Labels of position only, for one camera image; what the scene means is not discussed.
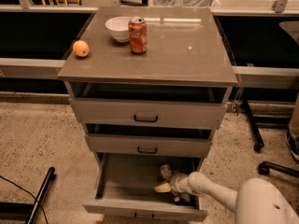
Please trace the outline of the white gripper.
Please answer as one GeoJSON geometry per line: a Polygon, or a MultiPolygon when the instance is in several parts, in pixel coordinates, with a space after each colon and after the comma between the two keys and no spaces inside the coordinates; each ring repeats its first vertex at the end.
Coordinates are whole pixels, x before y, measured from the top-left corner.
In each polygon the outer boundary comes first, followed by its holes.
{"type": "Polygon", "coordinates": [[[167,193],[171,190],[175,193],[189,193],[191,188],[188,183],[188,177],[188,175],[183,173],[175,173],[171,178],[171,185],[168,182],[163,182],[154,189],[158,193],[167,193]]]}

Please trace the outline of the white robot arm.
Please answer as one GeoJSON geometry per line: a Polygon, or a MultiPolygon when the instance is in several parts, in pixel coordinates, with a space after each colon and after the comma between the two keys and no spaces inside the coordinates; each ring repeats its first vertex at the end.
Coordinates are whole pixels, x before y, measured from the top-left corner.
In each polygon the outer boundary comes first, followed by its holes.
{"type": "Polygon", "coordinates": [[[281,192],[261,178],[248,179],[235,191],[212,182],[200,172],[176,173],[155,190],[193,196],[208,194],[235,214],[235,224],[299,224],[299,216],[281,192]]]}

